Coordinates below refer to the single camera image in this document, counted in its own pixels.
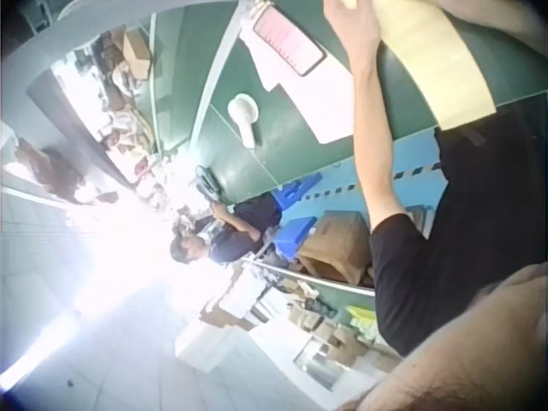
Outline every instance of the skin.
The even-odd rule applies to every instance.
[[[544,22],[520,0],[424,0],[441,7],[454,17],[485,27],[496,28],[548,56]]]
[[[341,0],[324,0],[324,6],[354,75],[354,156],[374,228],[403,212],[390,179],[392,138],[376,67],[378,22],[371,0],[359,0],[356,9]],[[546,298],[546,265],[518,271],[428,338],[364,400],[343,409],[391,411],[425,391],[455,387],[470,401],[481,397],[482,409],[516,409],[546,378]]]
[[[226,205],[221,203],[211,204],[211,213],[213,217],[230,224],[237,231],[241,233],[247,233],[253,241],[260,239],[260,231],[255,229],[252,225],[246,223],[241,218],[231,214]],[[190,259],[203,259],[209,255],[211,247],[206,244],[203,238],[197,235],[185,236],[181,239],[181,246],[187,249],[187,256]]]
[[[211,204],[211,212],[215,218],[230,224],[241,233],[247,233],[253,241],[258,241],[260,239],[260,231],[236,215],[231,214],[226,208],[226,205],[213,203]]]

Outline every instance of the beige paper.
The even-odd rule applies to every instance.
[[[355,9],[355,0],[342,0]],[[464,41],[423,0],[373,0],[381,37],[425,96],[441,129],[495,113],[491,92]]]

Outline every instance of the table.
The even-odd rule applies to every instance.
[[[277,0],[276,5],[348,67],[346,53],[324,18],[321,1]],[[184,70],[177,71],[173,84],[172,139],[189,137],[200,87],[206,81],[204,65],[211,64],[216,50],[213,43],[220,41],[222,26],[228,24],[234,7],[217,3],[184,11],[181,33],[192,28],[194,35],[182,35],[176,50],[177,58],[184,60]],[[544,57],[504,33],[451,20],[479,64],[497,106],[548,89],[548,60]],[[207,30],[212,21],[217,25]],[[192,59],[189,54],[186,59],[182,54],[188,51],[195,54]],[[419,89],[384,46],[380,48],[378,64],[394,140],[435,127],[436,121]],[[240,92],[251,95],[259,106],[259,120],[254,124],[258,146],[254,152],[241,144],[227,111],[228,102]],[[283,89],[263,89],[247,47],[240,40],[236,42],[213,93],[193,154],[198,164],[211,168],[229,202],[270,191],[352,154],[351,138],[320,145]]]

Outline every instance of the phone screen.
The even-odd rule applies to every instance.
[[[324,51],[276,8],[269,6],[253,30],[297,72],[307,75],[324,58]]]

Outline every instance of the blue stool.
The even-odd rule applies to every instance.
[[[282,188],[272,190],[272,195],[280,206],[282,211],[290,208],[294,203],[302,199],[302,197],[314,187],[322,179],[321,173],[312,174],[311,176],[302,177],[293,182],[284,184]]]
[[[308,237],[308,233],[316,221],[318,221],[316,217],[304,217],[285,224],[276,233],[273,240],[277,251],[286,259],[294,259],[297,250]]]

